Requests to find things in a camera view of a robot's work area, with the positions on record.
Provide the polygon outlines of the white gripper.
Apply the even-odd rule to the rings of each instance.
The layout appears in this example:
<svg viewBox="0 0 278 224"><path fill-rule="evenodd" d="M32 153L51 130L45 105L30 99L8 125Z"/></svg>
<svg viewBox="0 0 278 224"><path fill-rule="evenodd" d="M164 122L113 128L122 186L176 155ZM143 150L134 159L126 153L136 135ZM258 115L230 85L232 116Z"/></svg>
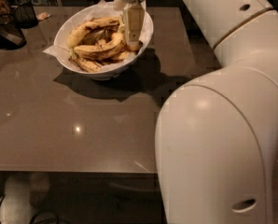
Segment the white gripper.
<svg viewBox="0 0 278 224"><path fill-rule="evenodd" d="M139 43L145 10L138 2L145 0L114 0L114 10L122 10L123 21L125 24L125 38L129 46L134 46Z"/></svg>

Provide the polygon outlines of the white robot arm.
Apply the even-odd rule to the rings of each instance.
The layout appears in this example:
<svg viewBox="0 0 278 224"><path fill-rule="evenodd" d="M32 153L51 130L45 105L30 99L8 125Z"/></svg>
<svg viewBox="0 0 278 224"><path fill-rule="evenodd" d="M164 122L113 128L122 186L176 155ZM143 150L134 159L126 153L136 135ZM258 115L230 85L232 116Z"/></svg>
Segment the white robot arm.
<svg viewBox="0 0 278 224"><path fill-rule="evenodd" d="M168 224L272 224L278 12L267 0L183 0L220 69L184 84L157 120Z"/></svg>

